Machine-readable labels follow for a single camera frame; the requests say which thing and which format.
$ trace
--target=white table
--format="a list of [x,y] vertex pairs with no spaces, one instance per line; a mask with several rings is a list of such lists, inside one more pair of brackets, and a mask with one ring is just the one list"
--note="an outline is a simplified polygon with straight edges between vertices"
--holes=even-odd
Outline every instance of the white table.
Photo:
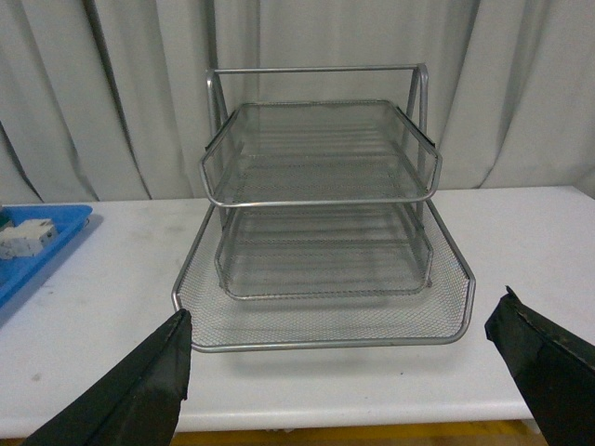
[[[434,202],[477,279],[460,341],[194,352],[178,431],[530,418],[483,324],[508,284],[595,343],[595,201],[559,187],[439,191]],[[33,432],[172,314],[208,203],[92,206],[87,228],[0,308],[0,438]]]

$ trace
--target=curtain fold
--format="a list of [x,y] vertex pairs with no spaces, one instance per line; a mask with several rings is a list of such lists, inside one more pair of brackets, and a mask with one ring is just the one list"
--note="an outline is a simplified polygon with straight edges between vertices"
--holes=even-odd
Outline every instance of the curtain fold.
[[[210,67],[430,71],[442,189],[595,197],[592,0],[0,1],[0,201],[204,196]],[[390,98],[403,73],[222,76],[246,100]]]
[[88,188],[99,200],[148,198],[83,4],[33,0],[23,5]]

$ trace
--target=metal mesh desk organizer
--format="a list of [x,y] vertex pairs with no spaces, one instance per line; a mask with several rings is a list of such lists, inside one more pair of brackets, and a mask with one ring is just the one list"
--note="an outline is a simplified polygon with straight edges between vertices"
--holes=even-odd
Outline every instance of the metal mesh desk organizer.
[[[220,76],[410,71],[389,100],[256,102],[227,113]],[[412,116],[419,90],[419,120]],[[174,285],[205,352],[446,344],[475,280],[430,197],[425,65],[211,70],[212,203]]]

